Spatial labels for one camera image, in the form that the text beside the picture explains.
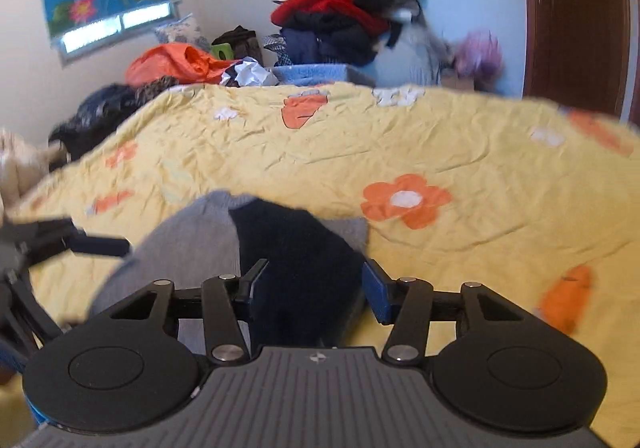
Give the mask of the navy clothes in pile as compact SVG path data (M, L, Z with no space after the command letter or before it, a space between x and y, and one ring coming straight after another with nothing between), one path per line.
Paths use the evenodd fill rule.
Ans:
M280 34L294 64L365 66L376 57L376 37L342 14L296 12L283 23Z

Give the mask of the cream fluffy garment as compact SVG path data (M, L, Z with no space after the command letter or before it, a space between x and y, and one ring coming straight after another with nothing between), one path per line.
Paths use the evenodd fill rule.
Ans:
M59 141L36 147L4 128L0 136L1 216L47 176L52 164L65 162L67 150Z

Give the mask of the dark floral padded jacket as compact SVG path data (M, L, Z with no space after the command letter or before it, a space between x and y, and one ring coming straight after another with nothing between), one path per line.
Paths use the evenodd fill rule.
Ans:
M81 102L70 119L52 129L49 142L62 143L70 159L77 161L111 136L142 106L177 85L177 78L163 76L142 87L112 84L96 90Z

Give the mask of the yellow floral bed quilt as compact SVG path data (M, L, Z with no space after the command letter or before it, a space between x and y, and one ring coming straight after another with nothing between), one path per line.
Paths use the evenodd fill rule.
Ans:
M13 210L141 242L202 195L362 217L394 277L484 283L603 362L593 422L639 440L639 137L539 100L346 82L162 93Z

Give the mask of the orange jacket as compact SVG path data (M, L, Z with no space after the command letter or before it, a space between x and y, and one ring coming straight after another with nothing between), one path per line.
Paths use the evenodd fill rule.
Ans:
M222 75L238 60L219 60L212 54L183 42L160 44L132 61L125 82L141 87L164 76L176 78L180 85L219 84Z

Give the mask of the white crumpled plastic bag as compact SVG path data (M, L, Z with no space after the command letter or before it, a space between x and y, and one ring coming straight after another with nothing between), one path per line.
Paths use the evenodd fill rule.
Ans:
M226 87L271 87L279 79L253 58L233 63L221 76L220 85Z

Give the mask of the light blue towel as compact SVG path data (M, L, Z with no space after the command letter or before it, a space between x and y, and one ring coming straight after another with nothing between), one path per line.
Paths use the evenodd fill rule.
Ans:
M302 64L274 66L270 72L277 77L280 85L317 86L334 84L334 82L350 82L366 87L375 87L375 80L361 70L346 64Z

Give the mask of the pale blue bundle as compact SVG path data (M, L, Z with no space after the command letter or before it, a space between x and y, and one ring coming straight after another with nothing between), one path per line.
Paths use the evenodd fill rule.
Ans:
M382 88L439 85L442 69L450 63L450 53L431 26L406 24L390 46L388 42L393 38L392 33L385 35L376 48L378 53L371 63L375 84Z

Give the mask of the dark brown bag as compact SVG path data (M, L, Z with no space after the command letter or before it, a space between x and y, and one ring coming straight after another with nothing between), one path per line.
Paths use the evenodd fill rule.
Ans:
M262 48L254 30L247 30L242 25L238 25L234 30L228 30L212 41L212 45L228 44L234 54L235 59L253 58L260 65L264 64L262 59Z

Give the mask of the purple plastic bag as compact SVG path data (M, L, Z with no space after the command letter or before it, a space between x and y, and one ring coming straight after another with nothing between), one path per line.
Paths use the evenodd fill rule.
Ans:
M501 69L501 47L489 30L469 33L454 47L454 70L460 77L493 82Z

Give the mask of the red garment on pile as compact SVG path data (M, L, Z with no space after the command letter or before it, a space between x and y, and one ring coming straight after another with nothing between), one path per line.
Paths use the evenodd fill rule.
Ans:
M271 13L271 23L284 26L294 14L338 14L358 22L371 36L380 36L388 30L384 18L372 15L357 7L355 0L285 0Z

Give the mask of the brown wooden door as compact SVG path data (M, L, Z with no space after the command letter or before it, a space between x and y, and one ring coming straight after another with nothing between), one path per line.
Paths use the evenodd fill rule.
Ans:
M526 0L524 96L618 115L627 82L629 0Z

